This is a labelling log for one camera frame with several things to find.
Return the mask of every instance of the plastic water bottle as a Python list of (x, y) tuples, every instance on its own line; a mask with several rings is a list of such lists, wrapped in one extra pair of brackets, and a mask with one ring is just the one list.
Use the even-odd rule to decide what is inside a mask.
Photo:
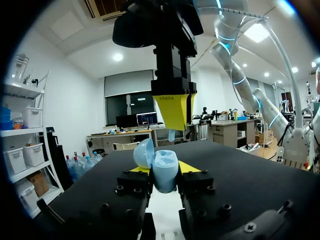
[(101, 161), (102, 156), (100, 156), (100, 154), (97, 154), (97, 152), (94, 151), (94, 152), (93, 152), (93, 157), (92, 157), (91, 159), (93, 159), (94, 161), (97, 161), (97, 163), (98, 163), (98, 162)]
[(75, 182), (77, 180), (75, 162), (72, 161), (68, 155), (66, 156), (66, 166), (68, 167), (72, 181)]
[(86, 156), (86, 163), (84, 165), (84, 172), (88, 172), (97, 162), (95, 160), (91, 160), (89, 156)]
[(85, 152), (82, 153), (82, 157), (79, 159), (79, 161), (82, 163), (83, 168), (85, 168), (85, 165), (87, 163), (86, 153)]
[(78, 161), (78, 157), (74, 157), (74, 168), (76, 180), (78, 180), (84, 174), (84, 167), (81, 162)]

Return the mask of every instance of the office chair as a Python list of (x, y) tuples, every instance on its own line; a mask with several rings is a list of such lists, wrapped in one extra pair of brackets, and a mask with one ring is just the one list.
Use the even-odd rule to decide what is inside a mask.
[(192, 136), (192, 133), (191, 133), (191, 132), (188, 132), (188, 133), (185, 135), (185, 139), (187, 139), (187, 140), (189, 140), (189, 141), (183, 139), (183, 140), (180, 140), (180, 141), (175, 141), (174, 144), (176, 145), (176, 144), (188, 143), (188, 142), (191, 141), (191, 136)]
[(97, 154), (100, 154), (100, 155), (105, 153), (105, 150), (103, 148), (92, 150), (92, 146), (93, 146), (92, 141), (88, 141), (88, 146), (91, 149), (92, 153), (96, 152)]
[(115, 151), (123, 151), (123, 150), (133, 150), (135, 149), (140, 142), (136, 141), (133, 143), (113, 143), (113, 149)]

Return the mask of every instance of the white wall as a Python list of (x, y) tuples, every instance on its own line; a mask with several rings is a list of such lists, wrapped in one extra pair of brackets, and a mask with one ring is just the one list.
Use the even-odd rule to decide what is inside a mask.
[(194, 98), (193, 115), (200, 115), (203, 107), (207, 112), (213, 110), (218, 112), (226, 110), (224, 89), (220, 73), (213, 68), (199, 67), (195, 72), (195, 79), (191, 80), (196, 83), (197, 94)]
[(230, 77), (226, 73), (222, 73), (221, 81), (223, 85), (223, 92), (224, 92), (224, 100), (225, 106), (227, 110), (229, 109), (238, 109), (238, 116), (243, 116), (243, 111), (245, 111), (244, 106), (240, 104), (237, 99), (236, 94), (238, 94), (237, 90), (234, 92), (233, 84)]
[(34, 29), (28, 33), (17, 52), (25, 53), (30, 58), (25, 76), (32, 74), (32, 78), (41, 79), (51, 70), (46, 126), (54, 127), (64, 154), (87, 152), (85, 136), (101, 131), (103, 126), (104, 88), (99, 86), (100, 82), (74, 66)]
[[(315, 99), (318, 95), (317, 95), (317, 89), (316, 89), (316, 77), (312, 76), (303, 80), (300, 80), (297, 82), (297, 86), (298, 86), (298, 91), (299, 91), (299, 96), (300, 96), (300, 102), (301, 102), (301, 109), (306, 108), (307, 105), (307, 99), (308, 99), (308, 89), (307, 89), (307, 81), (311, 84), (310, 88), (311, 88), (311, 93), (313, 94), (313, 98)], [(293, 107), (295, 107), (295, 98), (294, 98), (294, 93), (292, 91), (292, 87), (291, 85), (280, 85), (280, 87), (282, 89), (285, 89), (286, 92), (291, 92), (291, 97), (292, 97), (292, 101), (293, 101)], [(279, 96), (279, 100), (282, 100), (282, 96), (281, 93), (283, 93), (283, 90), (278, 89), (278, 96)], [(276, 90), (274, 90), (274, 95), (275, 97), (277, 97), (277, 92)]]

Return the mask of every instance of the window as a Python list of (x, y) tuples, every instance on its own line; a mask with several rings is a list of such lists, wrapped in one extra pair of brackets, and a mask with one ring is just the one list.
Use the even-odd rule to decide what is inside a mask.
[(105, 98), (106, 122), (116, 124), (116, 117), (155, 112), (151, 91), (122, 94)]
[(117, 116), (127, 115), (127, 96), (118, 95), (105, 98), (107, 124), (116, 124)]
[(155, 111), (154, 99), (151, 92), (130, 94), (131, 114), (144, 114)]

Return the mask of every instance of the shelf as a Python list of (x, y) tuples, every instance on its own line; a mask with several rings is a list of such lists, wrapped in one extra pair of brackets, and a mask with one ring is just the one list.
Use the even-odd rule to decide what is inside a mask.
[[(43, 194), (39, 199), (44, 199), (46, 204), (51, 203), (56, 197), (61, 194), (61, 190), (55, 186), (50, 185), (49, 191), (47, 191), (45, 194)], [(41, 212), (40, 208), (36, 208), (33, 212), (30, 213), (31, 218), (35, 218), (39, 213)]]
[(16, 135), (23, 135), (23, 134), (34, 134), (34, 133), (41, 133), (44, 131), (43, 127), (37, 127), (37, 128), (26, 128), (26, 129), (16, 129), (16, 130), (5, 130), (1, 131), (1, 137), (10, 137), (10, 136), (16, 136)]
[[(184, 139), (183, 137), (176, 137), (174, 140), (177, 140), (177, 139)], [(169, 139), (157, 139), (157, 142), (160, 142), (160, 141), (169, 141)]]
[(35, 86), (25, 85), (21, 82), (7, 79), (4, 83), (4, 94), (24, 98), (35, 99), (40, 94), (44, 94), (45, 91)]
[(33, 174), (34, 172), (45, 168), (48, 165), (50, 165), (49, 161), (45, 161), (45, 162), (39, 164), (38, 166), (30, 166), (30, 165), (26, 164), (26, 170), (10, 176), (11, 182), (15, 183), (15, 182), (19, 181), (20, 179), (23, 179), (26, 176), (29, 176), (30, 174)]

